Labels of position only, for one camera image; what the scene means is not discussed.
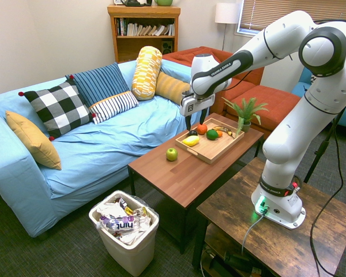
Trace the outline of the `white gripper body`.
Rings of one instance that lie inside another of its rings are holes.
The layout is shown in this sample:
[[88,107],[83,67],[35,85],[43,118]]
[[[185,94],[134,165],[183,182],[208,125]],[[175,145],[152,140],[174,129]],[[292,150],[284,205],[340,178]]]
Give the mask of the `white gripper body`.
[[180,114],[184,117],[192,115],[198,111],[204,110],[212,106],[215,102],[215,95],[211,95],[205,99],[197,99],[195,93],[186,91],[182,94],[180,103]]

